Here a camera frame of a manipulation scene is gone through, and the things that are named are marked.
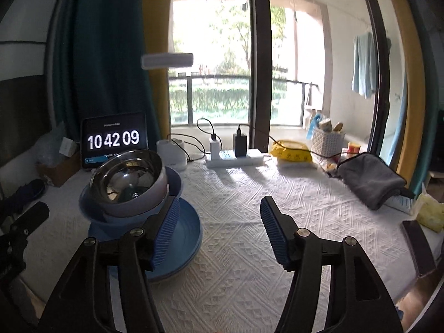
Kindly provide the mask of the tablet showing clock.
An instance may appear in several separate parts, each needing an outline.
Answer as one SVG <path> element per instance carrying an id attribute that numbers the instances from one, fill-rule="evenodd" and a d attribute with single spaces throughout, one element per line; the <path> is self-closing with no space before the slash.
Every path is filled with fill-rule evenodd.
<path id="1" fill-rule="evenodd" d="M 90 117 L 81 123 L 80 164 L 84 170 L 98 168 L 118 154 L 138 149 L 148 149 L 143 112 Z"/>

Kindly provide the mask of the black power adapter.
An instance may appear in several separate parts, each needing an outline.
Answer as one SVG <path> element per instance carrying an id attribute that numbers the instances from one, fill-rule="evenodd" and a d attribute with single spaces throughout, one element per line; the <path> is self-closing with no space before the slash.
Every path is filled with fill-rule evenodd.
<path id="1" fill-rule="evenodd" d="M 236 133 L 233 135 L 233 150 L 236 158 L 243 158 L 247 155 L 247 142 L 248 138 L 242 133 L 241 128 L 237 128 Z"/>

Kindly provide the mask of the white power strip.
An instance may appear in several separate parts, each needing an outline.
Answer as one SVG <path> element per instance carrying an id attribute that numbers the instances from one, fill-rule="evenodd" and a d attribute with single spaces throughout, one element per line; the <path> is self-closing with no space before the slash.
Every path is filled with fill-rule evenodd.
<path id="1" fill-rule="evenodd" d="M 245 157 L 236 157 L 233 150 L 221 150 L 218 159 L 205 160 L 208 168 L 237 168 L 263 164 L 264 155 L 258 149 L 248 149 Z"/>

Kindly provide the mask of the cardboard box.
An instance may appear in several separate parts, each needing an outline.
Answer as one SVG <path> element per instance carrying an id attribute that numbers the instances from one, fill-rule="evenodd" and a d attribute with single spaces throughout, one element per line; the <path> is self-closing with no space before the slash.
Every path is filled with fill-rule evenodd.
<path id="1" fill-rule="evenodd" d="M 61 187 L 80 170 L 80 153 L 76 152 L 72 157 L 66 157 L 54 167 L 37 163 L 36 169 L 41 179 L 46 180 L 51 186 Z"/>

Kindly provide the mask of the red yellow can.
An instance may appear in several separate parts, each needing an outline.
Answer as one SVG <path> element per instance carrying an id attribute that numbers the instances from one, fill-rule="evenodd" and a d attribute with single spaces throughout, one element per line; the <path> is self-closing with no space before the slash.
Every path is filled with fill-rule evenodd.
<path id="1" fill-rule="evenodd" d="M 354 142 L 348 143 L 347 154 L 350 157 L 359 154 L 359 152 L 360 152 L 360 145 L 358 143 L 354 143 Z"/>

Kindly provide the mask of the small white box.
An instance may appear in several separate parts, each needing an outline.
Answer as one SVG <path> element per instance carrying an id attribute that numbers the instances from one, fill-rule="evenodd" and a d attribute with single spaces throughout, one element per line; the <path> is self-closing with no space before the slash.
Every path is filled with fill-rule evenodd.
<path id="1" fill-rule="evenodd" d="M 59 153 L 67 158 L 71 158 L 77 151 L 77 143 L 67 137 L 62 138 Z"/>

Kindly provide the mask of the light blue plate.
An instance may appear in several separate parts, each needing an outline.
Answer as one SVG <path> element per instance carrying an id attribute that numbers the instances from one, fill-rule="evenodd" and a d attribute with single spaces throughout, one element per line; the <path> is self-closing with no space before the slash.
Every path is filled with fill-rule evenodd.
<path id="1" fill-rule="evenodd" d="M 170 278 L 184 269 L 200 249 L 203 230 L 199 214 L 185 199 L 178 198 L 178 202 L 181 211 L 165 259 L 155 267 L 154 272 L 146 272 L 150 283 Z M 88 235 L 94 236 L 100 241 L 113 240 L 132 228 L 142 226 L 144 222 L 130 223 L 126 226 L 113 226 L 104 222 L 91 223 Z"/>

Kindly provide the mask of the pink steel bowl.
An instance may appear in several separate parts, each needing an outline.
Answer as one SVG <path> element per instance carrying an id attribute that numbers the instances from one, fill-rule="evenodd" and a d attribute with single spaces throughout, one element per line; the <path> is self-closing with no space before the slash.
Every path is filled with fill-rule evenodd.
<path id="1" fill-rule="evenodd" d="M 93 174 L 89 188 L 98 203 L 139 203 L 156 198 L 167 184 L 160 156 L 152 150 L 130 150 L 116 155 Z"/>

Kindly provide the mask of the large blue bowl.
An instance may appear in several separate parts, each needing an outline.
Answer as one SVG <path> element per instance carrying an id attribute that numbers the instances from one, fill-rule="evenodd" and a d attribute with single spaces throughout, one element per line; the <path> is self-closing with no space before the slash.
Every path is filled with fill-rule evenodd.
<path id="1" fill-rule="evenodd" d="M 170 167 L 165 170 L 167 184 L 164 192 L 156 198 L 145 197 L 139 203 L 98 203 L 86 186 L 79 197 L 79 208 L 90 221 L 89 236 L 100 241 L 119 238 L 128 230 L 142 226 L 149 216 L 158 214 L 170 195 L 179 198 L 183 190 L 181 175 Z"/>

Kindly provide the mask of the yellow left curtain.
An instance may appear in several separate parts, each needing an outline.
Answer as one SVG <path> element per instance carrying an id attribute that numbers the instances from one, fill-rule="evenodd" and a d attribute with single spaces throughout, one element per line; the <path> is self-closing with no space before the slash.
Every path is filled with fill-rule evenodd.
<path id="1" fill-rule="evenodd" d="M 147 53 L 168 52 L 168 29 L 171 0 L 142 0 L 142 20 Z M 160 129 L 160 138 L 171 132 L 166 68 L 148 72 L 153 89 L 153 103 Z"/>

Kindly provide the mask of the teal left curtain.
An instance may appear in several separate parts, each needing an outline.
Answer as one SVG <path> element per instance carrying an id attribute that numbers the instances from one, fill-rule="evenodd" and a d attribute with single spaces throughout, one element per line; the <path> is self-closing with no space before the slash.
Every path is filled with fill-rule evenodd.
<path id="1" fill-rule="evenodd" d="M 86 118 L 143 112 L 148 146 L 155 148 L 160 127 L 141 64 L 142 0 L 59 0 L 59 6 L 52 28 L 56 122 L 77 141 Z"/>

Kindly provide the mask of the yellow snack bag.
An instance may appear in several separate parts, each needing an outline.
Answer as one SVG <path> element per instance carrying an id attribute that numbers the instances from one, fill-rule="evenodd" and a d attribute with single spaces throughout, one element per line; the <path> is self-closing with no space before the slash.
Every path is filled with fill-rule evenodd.
<path id="1" fill-rule="evenodd" d="M 312 155 L 309 148 L 298 141 L 278 140 L 271 147 L 270 155 L 286 162 L 309 163 Z"/>

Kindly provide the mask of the white charger plug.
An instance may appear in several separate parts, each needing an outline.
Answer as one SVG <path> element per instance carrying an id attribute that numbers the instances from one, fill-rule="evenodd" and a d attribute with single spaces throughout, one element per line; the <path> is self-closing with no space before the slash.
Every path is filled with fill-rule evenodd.
<path id="1" fill-rule="evenodd" d="M 219 160 L 220 157 L 220 151 L 221 151 L 221 139 L 218 135 L 215 133 L 212 133 L 210 135 L 209 139 L 209 146 L 210 146 L 210 157 L 211 161 Z"/>

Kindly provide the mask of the white desk lamp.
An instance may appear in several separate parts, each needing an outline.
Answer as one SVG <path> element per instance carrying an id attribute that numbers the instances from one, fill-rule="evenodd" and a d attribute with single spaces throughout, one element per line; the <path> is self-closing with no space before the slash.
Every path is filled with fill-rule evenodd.
<path id="1" fill-rule="evenodd" d="M 163 164 L 176 171 L 183 171 L 189 159 L 184 141 L 171 135 L 171 104 L 168 73 L 170 69 L 182 69 L 193 64 L 192 53 L 148 53 L 141 57 L 141 67 L 149 71 L 158 115 L 161 139 L 157 141 L 157 153 Z"/>

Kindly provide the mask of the yellow tissue pack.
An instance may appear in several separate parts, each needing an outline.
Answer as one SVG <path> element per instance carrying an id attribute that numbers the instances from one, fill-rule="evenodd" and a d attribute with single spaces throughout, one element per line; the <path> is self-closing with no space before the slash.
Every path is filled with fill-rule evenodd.
<path id="1" fill-rule="evenodd" d="M 422 226 L 436 233 L 443 231 L 443 203 L 427 193 L 421 193 L 415 203 L 415 211 L 415 218 Z"/>

